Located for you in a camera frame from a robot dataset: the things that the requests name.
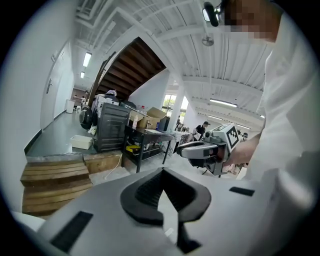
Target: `cardboard box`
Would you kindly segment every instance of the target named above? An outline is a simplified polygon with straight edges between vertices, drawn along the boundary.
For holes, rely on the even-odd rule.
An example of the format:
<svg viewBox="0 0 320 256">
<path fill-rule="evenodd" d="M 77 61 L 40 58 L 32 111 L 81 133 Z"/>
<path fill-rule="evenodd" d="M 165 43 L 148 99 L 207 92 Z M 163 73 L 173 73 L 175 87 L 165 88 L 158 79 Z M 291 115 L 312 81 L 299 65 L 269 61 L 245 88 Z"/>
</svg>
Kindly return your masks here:
<svg viewBox="0 0 320 256">
<path fill-rule="evenodd" d="M 142 118 L 144 118 L 143 114 L 140 114 L 137 111 L 131 110 L 130 112 L 130 120 L 133 122 L 135 120 L 135 117 L 138 116 L 138 121 L 140 121 Z"/>
<path fill-rule="evenodd" d="M 167 115 L 165 112 L 155 107 L 150 108 L 146 114 L 148 116 L 145 116 L 140 121 L 138 121 L 138 124 L 136 127 L 156 129 L 157 123 L 159 123 L 160 120 Z"/>
</svg>

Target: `gray floor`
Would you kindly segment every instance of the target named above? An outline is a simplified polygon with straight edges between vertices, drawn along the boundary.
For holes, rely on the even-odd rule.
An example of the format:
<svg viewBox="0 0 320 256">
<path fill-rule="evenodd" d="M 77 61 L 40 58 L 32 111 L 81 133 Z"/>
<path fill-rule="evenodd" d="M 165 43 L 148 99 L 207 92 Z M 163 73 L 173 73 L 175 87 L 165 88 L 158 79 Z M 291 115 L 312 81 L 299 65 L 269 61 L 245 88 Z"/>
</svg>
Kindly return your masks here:
<svg viewBox="0 0 320 256">
<path fill-rule="evenodd" d="M 74 135 L 91 137 L 91 134 L 81 127 L 79 113 L 65 112 L 44 129 L 26 155 L 40 157 L 70 153 L 97 153 L 93 146 L 88 150 L 72 147 L 70 138 Z"/>
<path fill-rule="evenodd" d="M 184 172 L 192 172 L 201 175 L 204 172 L 202 168 L 196 168 L 191 166 L 188 159 L 182 158 L 176 153 L 172 155 L 172 157 L 168 157 L 166 159 L 165 164 L 162 164 L 164 156 L 158 155 L 148 160 L 145 160 L 141 163 L 140 171 L 149 171 L 154 170 L 159 167 L 167 167 L 177 173 Z M 121 163 L 119 163 L 119 167 L 114 170 L 105 170 L 102 172 L 98 172 L 90 175 L 90 179 L 93 185 L 98 185 L 104 182 L 120 179 L 125 176 L 129 176 L 136 173 L 136 166 L 130 162 L 130 165 L 125 167 L 121 167 Z M 209 171 L 207 171 L 204 176 L 214 177 Z M 222 175 L 223 179 L 235 179 L 232 174 Z M 163 232 L 169 237 L 169 239 L 175 243 L 177 241 L 177 229 L 178 229 L 178 213 L 170 202 L 168 196 L 165 192 L 162 193 L 158 210 L 164 215 L 164 224 L 163 224 Z"/>
</svg>

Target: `metal table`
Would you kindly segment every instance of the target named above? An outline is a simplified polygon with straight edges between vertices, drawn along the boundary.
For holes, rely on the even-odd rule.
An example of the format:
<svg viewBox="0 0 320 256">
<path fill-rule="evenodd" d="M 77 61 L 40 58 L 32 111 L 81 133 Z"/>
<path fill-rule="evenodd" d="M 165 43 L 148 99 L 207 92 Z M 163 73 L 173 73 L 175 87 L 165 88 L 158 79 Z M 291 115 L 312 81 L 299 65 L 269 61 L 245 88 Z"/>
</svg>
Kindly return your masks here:
<svg viewBox="0 0 320 256">
<path fill-rule="evenodd" d="M 136 165 L 136 173 L 139 173 L 142 161 L 164 153 L 159 145 L 150 145 L 148 149 L 144 150 L 145 145 L 169 141 L 162 162 L 162 164 L 164 164 L 173 138 L 174 137 L 168 133 L 153 133 L 144 128 L 132 128 L 126 125 L 124 129 L 121 166 L 124 167 L 125 157 L 127 157 Z M 138 152 L 129 152 L 126 150 L 128 139 L 132 139 L 133 141 L 140 143 L 140 150 Z"/>
</svg>

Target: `white shirt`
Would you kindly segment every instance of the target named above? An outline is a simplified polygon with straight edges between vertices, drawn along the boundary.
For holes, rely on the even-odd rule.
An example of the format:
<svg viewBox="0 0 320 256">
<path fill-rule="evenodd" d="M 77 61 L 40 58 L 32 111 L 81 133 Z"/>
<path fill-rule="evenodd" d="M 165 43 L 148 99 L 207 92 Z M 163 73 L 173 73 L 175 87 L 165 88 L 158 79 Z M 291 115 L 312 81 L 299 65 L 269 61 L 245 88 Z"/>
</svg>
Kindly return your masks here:
<svg viewBox="0 0 320 256">
<path fill-rule="evenodd" d="M 290 172 L 288 163 L 304 151 L 319 150 L 319 86 L 319 64 L 313 50 L 284 13 L 265 62 L 265 84 L 257 110 L 266 118 L 265 128 L 245 179 L 259 181 L 265 171 L 274 168 Z"/>
</svg>

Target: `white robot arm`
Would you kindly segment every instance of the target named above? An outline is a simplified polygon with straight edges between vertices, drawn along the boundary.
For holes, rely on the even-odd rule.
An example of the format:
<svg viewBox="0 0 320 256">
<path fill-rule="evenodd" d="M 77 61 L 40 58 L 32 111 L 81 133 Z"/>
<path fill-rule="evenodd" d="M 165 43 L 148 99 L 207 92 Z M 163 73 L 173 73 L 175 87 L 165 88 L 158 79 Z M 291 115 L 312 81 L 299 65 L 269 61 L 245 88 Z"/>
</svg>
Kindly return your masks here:
<svg viewBox="0 0 320 256">
<path fill-rule="evenodd" d="M 177 147 L 177 154 L 187 158 L 192 166 L 209 170 L 213 175 L 226 174 L 222 172 L 232 150 L 240 142 L 234 123 L 222 124 L 207 131 L 201 141 L 193 141 Z"/>
</svg>

